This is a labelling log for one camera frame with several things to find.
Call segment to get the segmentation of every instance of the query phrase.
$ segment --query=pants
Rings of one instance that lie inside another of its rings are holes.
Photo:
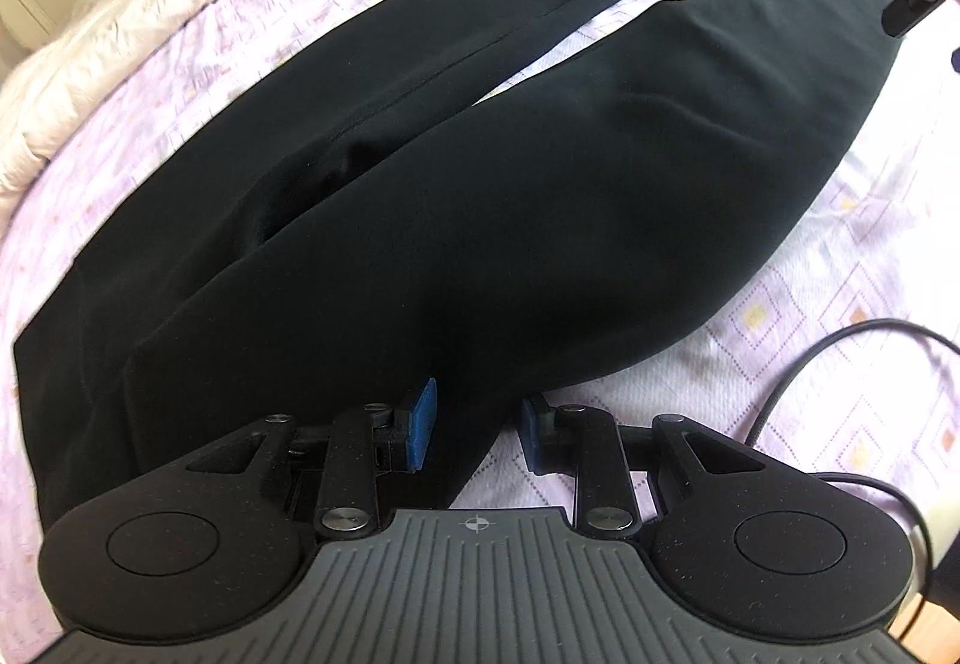
[[[16,343],[45,527],[267,413],[428,376],[446,506],[517,397],[638,362],[749,280],[846,152],[888,0],[664,1],[475,104],[618,0],[387,0],[237,98]]]

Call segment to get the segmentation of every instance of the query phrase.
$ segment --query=gray gripper base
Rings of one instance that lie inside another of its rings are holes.
[[[301,584],[241,629],[133,646],[71,632],[42,664],[915,664],[877,629],[777,645],[673,602],[631,546],[582,537],[561,509],[401,511],[320,549]]]

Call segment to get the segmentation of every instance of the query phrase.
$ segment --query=cable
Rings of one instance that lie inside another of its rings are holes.
[[[917,603],[917,609],[913,611],[913,615],[910,616],[904,630],[899,634],[899,640],[904,641],[910,629],[913,629],[917,619],[920,618],[920,613],[926,604],[926,592],[930,589],[930,584],[933,583],[933,539],[930,536],[930,529],[926,525],[926,520],[923,518],[923,512],[920,512],[920,508],[914,504],[914,501],[896,485],[890,485],[889,482],[884,480],[877,480],[876,477],[854,475],[849,472],[811,472],[810,477],[817,477],[824,482],[848,482],[851,485],[866,485],[878,491],[883,491],[904,506],[907,514],[913,518],[914,524],[920,529],[920,537],[923,538],[923,547],[926,549],[925,559],[923,559],[925,562],[923,564],[923,578],[920,579],[920,585],[917,588],[920,601]]]
[[[757,437],[760,436],[760,432],[763,431],[763,427],[767,425],[767,421],[770,419],[770,414],[773,413],[776,405],[779,404],[781,396],[784,395],[786,389],[789,388],[792,381],[797,379],[797,376],[803,369],[806,367],[806,364],[810,363],[815,357],[819,356],[825,349],[832,347],[840,339],[845,339],[847,336],[853,336],[855,333],[863,333],[865,331],[877,331],[880,329],[888,329],[890,331],[899,331],[899,333],[908,333],[909,335],[923,335],[929,339],[934,339],[938,341],[944,347],[951,349],[957,356],[960,356],[960,347],[951,342],[945,336],[940,335],[939,333],[932,331],[925,326],[917,325],[911,323],[909,320],[899,320],[896,317],[880,317],[875,320],[864,320],[861,323],[855,323],[846,328],[842,328],[838,331],[831,333],[830,335],[825,336],[816,344],[813,344],[808,348],[795,362],[791,363],[787,367],[784,376],[779,379],[779,383],[776,384],[774,389],[770,391],[770,395],[767,396],[767,400],[763,402],[760,412],[757,413],[757,419],[754,421],[754,424],[750,427],[750,432],[747,433],[747,438],[744,439],[744,444],[747,447],[755,447],[757,445]]]
[[[832,347],[838,341],[848,338],[848,336],[853,336],[856,333],[864,333],[867,331],[878,331],[881,329],[886,329],[888,331],[896,331],[899,333],[907,333],[907,335],[920,335],[925,336],[925,338],[933,339],[934,341],[939,342],[940,344],[947,347],[947,349],[952,350],[954,354],[960,356],[960,347],[955,343],[947,339],[944,335],[940,335],[935,331],[932,331],[925,326],[918,325],[917,323],[911,323],[909,320],[899,320],[896,317],[880,317],[879,319],[874,320],[864,320],[860,323],[855,323],[846,328],[842,328],[838,331],[830,333],[829,335],[822,338],[820,341],[811,345],[795,362],[791,363],[787,367],[784,376],[779,379],[774,386],[774,389],[770,391],[770,395],[767,396],[767,400],[763,402],[762,407],[760,407],[760,412],[757,413],[757,418],[754,420],[754,424],[750,427],[750,431],[747,432],[747,438],[744,440],[744,444],[747,447],[755,447],[757,445],[757,439],[760,438],[760,432],[763,431],[763,427],[767,425],[767,421],[770,419],[770,415],[773,413],[776,405],[779,404],[779,400],[786,393],[786,389],[789,388],[792,381],[797,379],[800,372],[806,367],[806,364],[810,363],[815,357],[819,356],[825,349]],[[914,610],[913,615],[910,617],[910,620],[907,622],[904,630],[899,634],[901,642],[904,641],[906,635],[910,632],[910,629],[913,629],[914,624],[917,622],[917,619],[920,618],[920,612],[923,610],[923,606],[926,604],[926,594],[930,589],[930,584],[933,582],[933,540],[930,537],[930,529],[926,525],[926,521],[923,518],[923,514],[920,512],[920,508],[914,504],[914,501],[907,496],[904,491],[901,491],[896,485],[890,485],[889,482],[883,482],[883,480],[877,480],[875,477],[867,477],[866,475],[856,475],[846,472],[814,472],[812,477],[817,477],[820,480],[825,482],[846,482],[851,485],[865,485],[870,488],[875,488],[878,491],[889,494],[894,497],[896,501],[899,501],[906,509],[907,513],[911,518],[913,518],[914,523],[917,528],[920,529],[920,537],[923,538],[923,547],[926,549],[926,559],[925,565],[923,565],[923,578],[920,580],[920,585],[918,587],[917,593],[920,594],[920,601],[917,603],[917,609]]]

